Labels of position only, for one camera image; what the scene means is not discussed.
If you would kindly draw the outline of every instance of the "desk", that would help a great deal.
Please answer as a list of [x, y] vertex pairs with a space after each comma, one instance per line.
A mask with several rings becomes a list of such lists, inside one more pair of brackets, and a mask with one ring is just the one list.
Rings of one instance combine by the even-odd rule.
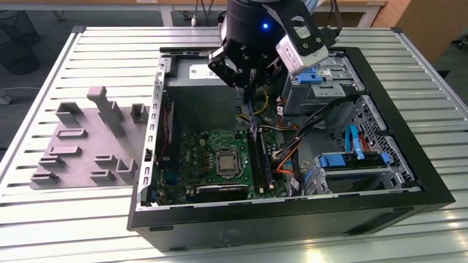
[[345, 28], [339, 39], [340, 46], [361, 48], [456, 203], [373, 235], [163, 255], [127, 231], [131, 187], [36, 191], [29, 177], [55, 132], [59, 103], [96, 107], [88, 86], [105, 85], [120, 107], [149, 105], [160, 48], [216, 46], [217, 29], [89, 27], [67, 40], [0, 163], [0, 261], [465, 262], [467, 106], [403, 34]]
[[[341, 12], [363, 13], [357, 27], [371, 27], [388, 0], [337, 0]], [[172, 26], [172, 11], [195, 10], [195, 0], [0, 0], [3, 10], [157, 10], [163, 25]], [[225, 10], [225, 0], [215, 0], [213, 11]], [[329, 12], [324, 3], [315, 12]]]

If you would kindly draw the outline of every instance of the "gray 3d-printed part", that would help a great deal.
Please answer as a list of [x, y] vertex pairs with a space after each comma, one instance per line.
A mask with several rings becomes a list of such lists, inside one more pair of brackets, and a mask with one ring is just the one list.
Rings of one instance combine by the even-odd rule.
[[109, 182], [115, 180], [115, 175], [109, 170], [91, 171], [89, 177], [95, 182]]
[[117, 159], [113, 155], [95, 155], [95, 163], [99, 167], [105, 167], [117, 164]]
[[51, 147], [48, 152], [51, 156], [59, 155], [80, 155], [81, 154], [81, 148], [79, 146], [56, 146]]
[[71, 139], [71, 138], [84, 138], [88, 133], [85, 129], [63, 129], [57, 132], [57, 137], [60, 139]]
[[89, 88], [87, 97], [93, 103], [96, 103], [97, 109], [100, 110], [100, 117], [103, 119], [103, 122], [107, 123], [113, 135], [116, 137], [121, 137], [125, 135], [125, 130], [120, 124], [120, 120], [119, 120], [120, 116], [116, 115], [116, 111], [119, 110], [119, 107], [115, 102], [112, 104], [109, 103], [108, 98], [105, 97], [105, 94], [107, 94], [105, 87], [95, 86]]
[[31, 180], [39, 185], [51, 185], [57, 183], [59, 177], [55, 173], [45, 171], [35, 173]]
[[39, 165], [45, 169], [53, 167], [63, 167], [64, 163], [64, 160], [61, 160], [59, 156], [45, 156], [39, 160]]
[[143, 104], [132, 104], [131, 107], [131, 116], [133, 119], [133, 123], [137, 122], [148, 122], [148, 111], [147, 107]]
[[59, 117], [61, 123], [65, 124], [65, 126], [77, 123], [75, 116], [81, 113], [81, 109], [75, 102], [61, 102], [56, 110], [56, 116]]
[[123, 115], [123, 111], [119, 108], [117, 103], [115, 101], [109, 101], [109, 103], [111, 103], [112, 111], [116, 114], [119, 121], [123, 121], [124, 115]]
[[137, 171], [137, 169], [139, 169], [139, 165], [137, 165], [135, 159], [131, 159], [131, 164], [128, 167], [124, 164], [124, 161], [119, 159], [116, 172], [119, 173], [120, 177], [124, 180], [133, 180], [135, 172]]
[[[60, 179], [55, 184], [36, 183], [35, 181], [40, 180], [35, 180], [29, 185], [32, 189], [132, 185], [132, 182], [123, 180], [116, 172], [117, 162], [100, 167], [95, 162], [95, 157], [113, 155], [115, 159], [121, 159], [125, 164], [131, 164], [131, 159], [135, 159], [135, 162], [140, 164], [147, 123], [133, 123], [131, 108], [123, 107], [123, 120], [120, 124], [125, 130], [125, 136], [116, 138], [108, 126], [103, 123], [99, 113], [100, 111], [96, 108], [81, 109], [81, 114], [75, 115], [77, 123], [68, 124], [68, 127], [63, 123], [57, 124], [48, 149], [63, 150], [64, 148], [61, 147], [79, 147], [81, 149], [81, 154], [77, 156], [59, 155], [63, 161], [61, 165], [48, 166], [45, 164], [48, 167], [40, 165], [36, 173], [52, 172]], [[56, 136], [59, 131], [69, 129], [84, 129], [87, 136], [80, 138], [67, 138], [67, 136], [59, 138]], [[53, 158], [57, 156], [49, 156], [48, 153], [45, 153], [44, 160], [48, 161], [51, 157]], [[89, 177], [92, 175], [91, 171], [99, 171], [101, 169], [108, 169], [115, 179], [97, 183]]]

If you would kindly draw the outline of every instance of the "blue latch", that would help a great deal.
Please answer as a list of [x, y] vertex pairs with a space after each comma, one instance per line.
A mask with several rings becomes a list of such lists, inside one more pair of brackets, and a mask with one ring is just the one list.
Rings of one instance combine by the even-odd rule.
[[328, 162], [324, 156], [319, 157], [319, 162], [320, 162], [320, 167], [327, 167], [328, 166]]
[[311, 178], [312, 176], [312, 170], [308, 171], [307, 175], [305, 175], [305, 179], [304, 179], [304, 182], [308, 181], [308, 179]]
[[325, 155], [329, 167], [345, 166], [343, 155]]
[[384, 164], [388, 165], [389, 162], [391, 162], [388, 153], [381, 152], [381, 153], [380, 153], [380, 157], [381, 157], [381, 160], [383, 160]]
[[320, 77], [315, 67], [311, 67], [297, 76], [299, 84], [321, 84], [323, 78]]

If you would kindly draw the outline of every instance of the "white label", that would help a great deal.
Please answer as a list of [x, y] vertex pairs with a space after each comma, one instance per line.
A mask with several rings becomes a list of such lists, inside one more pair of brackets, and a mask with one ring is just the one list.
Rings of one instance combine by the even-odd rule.
[[331, 72], [329, 70], [319, 70], [319, 75], [329, 75], [331, 76]]
[[291, 185], [299, 191], [299, 182], [295, 178], [291, 179]]
[[297, 28], [296, 33], [301, 39], [308, 38], [311, 36], [311, 32], [309, 32], [307, 26]]
[[283, 107], [276, 107], [277, 115], [283, 116]]
[[211, 71], [207, 64], [192, 65], [188, 73], [189, 79], [220, 78], [213, 71]]

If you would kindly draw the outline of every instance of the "metal slotted table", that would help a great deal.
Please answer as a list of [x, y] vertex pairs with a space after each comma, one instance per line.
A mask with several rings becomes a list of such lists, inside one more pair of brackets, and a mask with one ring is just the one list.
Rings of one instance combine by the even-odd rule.
[[163, 254], [125, 229], [131, 187], [29, 188], [60, 102], [95, 107], [87, 90], [104, 85], [120, 107], [149, 105], [159, 49], [217, 44], [217, 30], [203, 27], [88, 27], [71, 34], [0, 164], [0, 261], [465, 262], [468, 110], [404, 34], [387, 28], [347, 28], [339, 45], [361, 48], [452, 190], [457, 202], [443, 210], [373, 235]]

